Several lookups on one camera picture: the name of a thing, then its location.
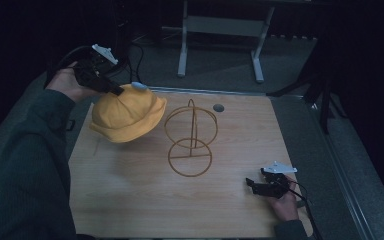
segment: small dark circle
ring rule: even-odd
[[[223,111],[224,111],[224,106],[221,105],[221,104],[215,104],[215,105],[213,106],[213,109],[214,109],[214,111],[216,111],[216,112],[223,112]]]

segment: hand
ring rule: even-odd
[[[296,183],[291,182],[289,188],[295,190]],[[298,210],[297,210],[297,200],[295,194],[288,191],[280,199],[268,197],[267,201],[272,206],[277,217],[281,221],[290,221],[299,219]]]
[[[77,62],[73,62],[68,68],[59,70],[49,82],[46,89],[55,90],[65,94],[74,102],[80,102],[82,99],[90,96],[101,95],[101,93],[90,88],[80,86],[77,83],[76,76],[74,75],[73,66]]]

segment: metal stand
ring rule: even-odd
[[[168,128],[167,128],[168,122],[173,117],[175,117],[176,115],[184,113],[184,112],[190,112],[190,111],[192,111],[192,122],[191,122],[190,137],[182,138],[182,139],[176,141],[169,134],[169,131],[168,131]],[[214,124],[215,124],[215,134],[213,135],[211,140],[209,140],[208,142],[204,142],[204,141],[198,139],[198,117],[197,117],[197,111],[201,111],[201,112],[204,112],[204,113],[208,114],[213,119],[213,121],[214,121]],[[200,107],[196,107],[194,101],[192,99],[190,99],[189,102],[188,102],[188,106],[187,107],[176,108],[175,110],[173,110],[167,116],[167,120],[164,123],[164,129],[165,129],[167,137],[173,142],[173,145],[171,146],[171,148],[170,148],[170,150],[168,152],[168,162],[170,164],[170,167],[173,169],[173,171],[175,171],[177,174],[179,174],[181,176],[184,176],[184,177],[197,177],[197,176],[200,176],[200,175],[202,175],[202,174],[204,174],[205,172],[208,171],[208,169],[210,168],[211,163],[213,161],[213,153],[211,152],[211,149],[210,149],[210,147],[208,145],[210,143],[212,143],[214,141],[214,139],[216,139],[217,132],[218,132],[217,117],[214,115],[214,113],[212,113],[212,112],[210,112],[210,111],[208,111],[206,109],[203,109],[203,108],[200,108]],[[176,146],[189,149],[189,154],[181,155],[181,156],[173,156],[172,155],[172,150]],[[196,150],[198,148],[206,148],[208,153],[206,153],[206,154],[202,154],[202,153],[201,154],[194,154],[193,150]],[[196,157],[208,157],[209,158],[209,162],[208,162],[207,167],[203,171],[198,172],[198,173],[194,173],[194,174],[187,174],[187,173],[183,173],[183,172],[179,171],[178,169],[176,169],[176,167],[174,166],[174,164],[172,162],[174,159],[190,159],[190,158],[196,158]]]
[[[327,119],[329,116],[331,85],[335,73],[341,64],[340,53],[331,50],[332,46],[331,40],[326,38],[320,39],[304,64],[297,81],[278,91],[266,93],[266,96],[280,97],[305,84],[310,84],[303,99],[306,103],[314,104],[319,96],[323,94],[320,126],[326,134],[329,134]]]
[[[266,39],[270,21],[274,13],[274,7],[270,7],[265,21],[212,18],[188,15],[188,1],[183,1],[183,27],[182,48],[180,50],[179,68],[177,75],[186,75],[186,60],[188,56],[187,35],[188,32],[201,32],[212,34],[226,34],[237,36],[258,37],[258,45],[251,51],[251,60],[254,66],[255,80],[259,83],[264,81],[261,70],[260,53]]]

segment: metal frame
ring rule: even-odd
[[[265,21],[241,20],[228,18],[212,18],[188,15],[188,1],[183,1],[183,26],[182,26],[182,48],[180,50],[179,68],[177,75],[186,75],[186,62],[188,56],[187,36],[188,32],[202,32],[213,34],[227,34],[238,36],[258,37],[258,45],[251,51],[251,60],[254,66],[255,80],[263,82],[263,71],[261,69],[260,54],[266,39],[270,21],[273,16],[274,7],[270,7]]]

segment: table leg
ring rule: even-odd
[[[261,49],[263,48],[264,40],[267,37],[267,32],[270,27],[270,21],[272,19],[273,13],[274,7],[270,7],[269,12],[267,13],[266,20],[264,21],[263,27],[261,29],[257,48],[251,51],[252,64],[254,66],[255,72],[255,81],[259,83],[262,83],[264,81],[263,71],[261,70],[260,53]]]
[[[186,75],[186,59],[188,57],[188,1],[183,1],[183,26],[182,26],[182,48],[180,50],[179,68],[177,70],[177,76],[184,77]]]

